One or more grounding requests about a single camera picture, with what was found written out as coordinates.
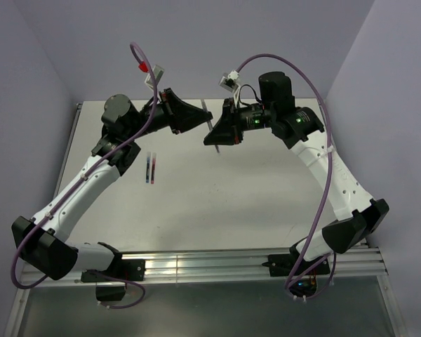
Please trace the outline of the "clear capped pen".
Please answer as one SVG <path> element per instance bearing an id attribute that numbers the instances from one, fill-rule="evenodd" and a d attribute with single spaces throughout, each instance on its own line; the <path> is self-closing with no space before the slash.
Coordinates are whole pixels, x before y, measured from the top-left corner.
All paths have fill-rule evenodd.
<path id="1" fill-rule="evenodd" d="M 201 106 L 202 106 L 202 109 L 204 111 L 209 112 L 208 111 L 208 108 L 207 108 L 207 105 L 206 105 L 206 101 L 204 99 L 201 99 Z M 212 131 L 213 130 L 212 121 L 209 120 L 206 123 L 207 123 L 207 126 L 208 126 L 208 130 L 209 131 Z M 215 148 L 215 151 L 217 152 L 217 154 L 220 155 L 220 148 L 219 148 L 219 146 L 218 145 L 214 145 L 214 148 Z"/>

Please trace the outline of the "red pen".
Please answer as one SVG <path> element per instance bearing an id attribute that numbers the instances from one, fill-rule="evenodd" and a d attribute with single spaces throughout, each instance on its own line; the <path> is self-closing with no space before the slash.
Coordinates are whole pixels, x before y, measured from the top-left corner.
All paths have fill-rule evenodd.
<path id="1" fill-rule="evenodd" d="M 156 174 L 156 164 L 157 164 L 157 153 L 152 154 L 152 161 L 151 161 L 151 173 L 150 173 L 150 183 L 153 185 L 155 182 L 155 174 Z"/>

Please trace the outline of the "blue pen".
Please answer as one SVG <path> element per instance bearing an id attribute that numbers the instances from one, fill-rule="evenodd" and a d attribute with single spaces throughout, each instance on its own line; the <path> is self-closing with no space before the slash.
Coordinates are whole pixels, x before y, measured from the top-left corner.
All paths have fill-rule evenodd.
<path id="1" fill-rule="evenodd" d="M 148 184 L 150 183 L 150 167 L 151 167 L 151 158 L 152 153 L 147 152 L 146 161 L 145 161 L 145 182 Z"/>

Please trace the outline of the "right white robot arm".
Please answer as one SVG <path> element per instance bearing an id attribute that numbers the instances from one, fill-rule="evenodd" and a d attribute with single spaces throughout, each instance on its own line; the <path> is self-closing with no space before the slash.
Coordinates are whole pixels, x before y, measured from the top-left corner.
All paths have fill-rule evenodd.
<path id="1" fill-rule="evenodd" d="M 244 132 L 270 128 L 310 170 L 336 220 L 293 247 L 290 267 L 303 274 L 315 259 L 344 253 L 372 234 L 389 212 L 389 205 L 384 199 L 374 199 L 352 175 L 329 144 L 329 134 L 316 113 L 296 106 L 289 77 L 268 72 L 259 76 L 258 83 L 260 101 L 244 107 L 232 98 L 225 99 L 221 117 L 203 143 L 238 145 Z"/>

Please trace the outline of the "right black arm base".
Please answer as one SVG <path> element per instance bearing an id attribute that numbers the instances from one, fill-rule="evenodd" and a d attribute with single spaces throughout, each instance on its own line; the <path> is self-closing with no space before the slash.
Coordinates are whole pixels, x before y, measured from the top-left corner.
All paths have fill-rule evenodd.
<path id="1" fill-rule="evenodd" d="M 295 264 L 295 258 L 291 253 L 270 254 L 267 261 L 262 263 L 263 267 L 269 269 L 270 277 L 287 277 Z M 326 258 L 320 264 L 309 270 L 305 277 L 297 281 L 290 287 L 290 292 L 297 297 L 312 296 L 318 289 L 316 277 L 319 275 L 329 275 L 330 267 Z"/>

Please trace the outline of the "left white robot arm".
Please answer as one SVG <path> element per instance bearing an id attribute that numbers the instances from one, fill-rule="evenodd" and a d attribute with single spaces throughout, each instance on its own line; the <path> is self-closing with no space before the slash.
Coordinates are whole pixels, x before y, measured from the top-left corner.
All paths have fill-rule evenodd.
<path id="1" fill-rule="evenodd" d="M 21 258 L 59 280 L 72 271 L 97 270 L 106 280 L 123 271 L 121 253 L 103 244 L 71 245 L 74 227 L 94 201 L 133 164 L 140 153 L 136 138 L 169 127 L 177 135 L 209 122 L 213 115 L 166 90 L 155 94 L 142 110 L 130 98 L 116 94 L 104 103 L 102 136 L 80 172 L 46 207 L 30 219 L 18 217 L 11 225 Z"/>

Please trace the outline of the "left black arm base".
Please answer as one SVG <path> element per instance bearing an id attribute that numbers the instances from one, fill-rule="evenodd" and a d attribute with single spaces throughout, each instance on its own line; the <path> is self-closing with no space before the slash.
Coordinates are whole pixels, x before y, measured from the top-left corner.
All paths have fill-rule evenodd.
<path id="1" fill-rule="evenodd" d="M 95 297 L 101 304 L 111 308 L 129 308 L 145 299 L 146 290 L 140 284 L 145 277 L 145 260 L 121 260 L 105 271 L 88 270 L 81 273 L 81 283 L 95 284 Z M 140 290 L 140 295 L 133 303 L 122 304 L 131 287 Z"/>

